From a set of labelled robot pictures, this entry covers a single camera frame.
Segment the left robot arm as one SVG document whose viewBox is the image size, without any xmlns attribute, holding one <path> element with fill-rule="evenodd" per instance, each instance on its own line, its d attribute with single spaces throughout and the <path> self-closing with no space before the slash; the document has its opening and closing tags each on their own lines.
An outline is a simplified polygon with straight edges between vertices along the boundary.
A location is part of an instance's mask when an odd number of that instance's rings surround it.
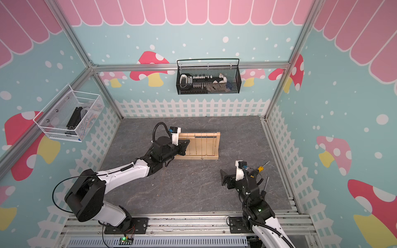
<svg viewBox="0 0 397 248">
<path fill-rule="evenodd" d="M 74 214 L 79 222 L 96 220 L 104 227 L 110 227 L 127 235 L 135 229 L 131 214 L 122 206 L 115 206 L 104 200 L 110 191 L 137 179 L 148 177 L 164 166 L 168 166 L 176 156 L 185 156 L 190 143 L 188 139 L 179 139 L 181 129 L 167 127 L 163 122 L 165 136 L 156 138 L 156 129 L 152 133 L 152 144 L 145 155 L 135 158 L 127 165 L 110 170 L 95 172 L 92 169 L 75 176 L 75 183 L 66 194 L 64 201 L 68 213 Z"/>
</svg>

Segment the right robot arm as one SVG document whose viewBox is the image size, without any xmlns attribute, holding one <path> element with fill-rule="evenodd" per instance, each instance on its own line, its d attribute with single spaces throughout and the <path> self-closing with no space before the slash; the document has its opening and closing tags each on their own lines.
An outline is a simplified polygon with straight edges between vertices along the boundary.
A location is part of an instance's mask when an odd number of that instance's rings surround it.
<svg viewBox="0 0 397 248">
<path fill-rule="evenodd" d="M 246 161 L 235 161 L 236 173 L 220 171 L 221 184 L 228 189 L 236 190 L 242 204 L 241 217 L 227 217 L 226 224 L 230 233 L 253 233 L 265 248 L 293 248 L 274 211 L 266 202 L 266 190 L 259 186 L 269 179 L 264 179 L 261 172 L 264 165 L 250 168 Z"/>
</svg>

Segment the wooden jewelry display stand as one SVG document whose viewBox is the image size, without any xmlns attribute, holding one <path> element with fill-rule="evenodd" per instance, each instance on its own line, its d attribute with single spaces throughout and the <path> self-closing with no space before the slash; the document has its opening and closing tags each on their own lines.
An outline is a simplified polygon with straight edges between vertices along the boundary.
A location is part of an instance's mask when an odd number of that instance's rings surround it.
<svg viewBox="0 0 397 248">
<path fill-rule="evenodd" d="M 215 133 L 180 133 L 178 140 L 189 140 L 186 154 L 177 155 L 176 160 L 218 160 L 220 132 Z"/>
</svg>

